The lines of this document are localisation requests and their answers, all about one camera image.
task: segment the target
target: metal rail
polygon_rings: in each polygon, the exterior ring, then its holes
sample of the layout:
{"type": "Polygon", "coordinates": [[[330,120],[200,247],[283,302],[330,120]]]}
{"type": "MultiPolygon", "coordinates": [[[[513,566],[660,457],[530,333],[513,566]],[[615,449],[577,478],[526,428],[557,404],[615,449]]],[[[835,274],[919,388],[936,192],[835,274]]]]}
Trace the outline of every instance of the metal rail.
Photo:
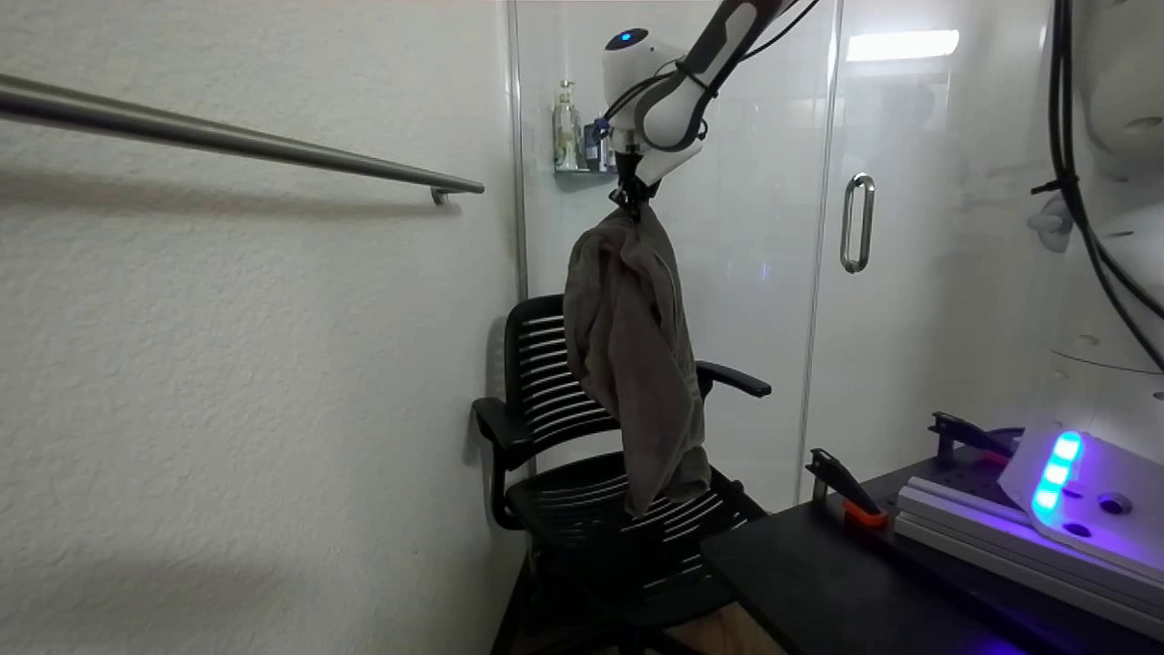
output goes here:
{"type": "Polygon", "coordinates": [[[187,148],[215,148],[215,152],[237,152],[237,158],[258,158],[258,159],[411,182],[411,187],[428,187],[438,204],[446,192],[485,192],[485,187],[468,182],[468,178],[452,178],[452,176],[438,176],[438,172],[423,172],[423,167],[409,167],[409,165],[393,165],[393,159],[375,159],[375,158],[359,158],[359,152],[346,152],[346,148],[327,148],[327,145],[312,145],[312,141],[295,141],[295,137],[281,137],[281,136],[243,132],[234,122],[211,122],[200,116],[164,113],[154,107],[131,107],[119,98],[98,98],[98,95],[81,95],[69,86],[47,86],[47,84],[4,75],[4,73],[0,73],[0,116],[52,122],[52,128],[74,128],[74,132],[142,137],[142,141],[164,141],[164,145],[187,145],[187,148]]]}

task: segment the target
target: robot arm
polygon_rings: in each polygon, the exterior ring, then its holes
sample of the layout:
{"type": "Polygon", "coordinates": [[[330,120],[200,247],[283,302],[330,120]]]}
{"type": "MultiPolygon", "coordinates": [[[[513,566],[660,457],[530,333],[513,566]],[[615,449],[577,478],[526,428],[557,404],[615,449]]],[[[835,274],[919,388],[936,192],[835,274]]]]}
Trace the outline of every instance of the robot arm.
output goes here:
{"type": "Polygon", "coordinates": [[[797,0],[725,0],[689,55],[652,41],[649,29],[615,34],[604,75],[622,192],[652,196],[661,176],[698,152],[706,107],[771,19],[794,2],[797,0]]]}

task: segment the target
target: door handle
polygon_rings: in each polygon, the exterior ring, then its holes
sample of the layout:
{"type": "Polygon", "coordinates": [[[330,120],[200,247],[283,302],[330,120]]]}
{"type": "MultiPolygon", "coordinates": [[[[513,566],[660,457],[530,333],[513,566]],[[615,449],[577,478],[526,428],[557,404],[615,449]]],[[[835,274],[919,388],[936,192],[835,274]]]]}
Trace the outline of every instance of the door handle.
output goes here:
{"type": "Polygon", "coordinates": [[[874,176],[860,172],[846,178],[845,187],[845,215],[840,215],[840,264],[846,274],[863,274],[868,264],[868,247],[874,247],[874,199],[875,199],[875,187],[874,176]],[[863,189],[863,245],[851,255],[851,206],[854,206],[854,192],[863,189]]]}

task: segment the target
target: glowing blue light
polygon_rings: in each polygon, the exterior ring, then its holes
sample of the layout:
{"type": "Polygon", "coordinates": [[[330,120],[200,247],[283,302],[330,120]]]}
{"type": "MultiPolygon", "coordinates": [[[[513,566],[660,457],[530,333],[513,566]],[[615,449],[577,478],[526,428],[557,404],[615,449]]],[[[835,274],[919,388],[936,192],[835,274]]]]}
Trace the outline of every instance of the glowing blue light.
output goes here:
{"type": "Polygon", "coordinates": [[[1054,496],[1054,492],[1046,492],[1046,488],[1040,488],[1040,492],[1034,496],[1034,502],[1038,502],[1040,509],[1054,514],[1059,496],[1054,496]]]}
{"type": "Polygon", "coordinates": [[[1082,456],[1085,438],[1077,428],[1059,433],[1054,457],[1065,457],[1065,466],[1082,456]]]}
{"type": "Polygon", "coordinates": [[[1065,478],[1069,478],[1069,471],[1065,471],[1065,466],[1059,466],[1059,463],[1051,463],[1051,466],[1044,471],[1044,481],[1046,481],[1046,483],[1054,483],[1054,488],[1062,488],[1062,483],[1065,483],[1065,478]]]}

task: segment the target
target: chair armrest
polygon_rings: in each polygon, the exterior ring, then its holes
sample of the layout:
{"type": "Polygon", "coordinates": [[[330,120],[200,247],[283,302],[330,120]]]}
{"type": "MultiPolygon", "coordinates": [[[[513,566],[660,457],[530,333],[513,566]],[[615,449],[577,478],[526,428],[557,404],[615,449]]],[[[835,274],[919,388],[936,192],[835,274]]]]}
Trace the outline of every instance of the chair armrest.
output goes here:
{"type": "Polygon", "coordinates": [[[766,395],[771,392],[771,387],[763,380],[754,380],[754,374],[725,369],[725,363],[695,359],[695,370],[698,370],[698,388],[702,392],[708,392],[714,382],[734,387],[734,388],[742,388],[748,395],[766,395]]]}
{"type": "Polygon", "coordinates": [[[501,466],[515,466],[523,456],[523,443],[530,440],[520,418],[501,404],[498,395],[480,395],[474,404],[474,418],[480,424],[480,438],[491,440],[501,456],[501,466]]]}

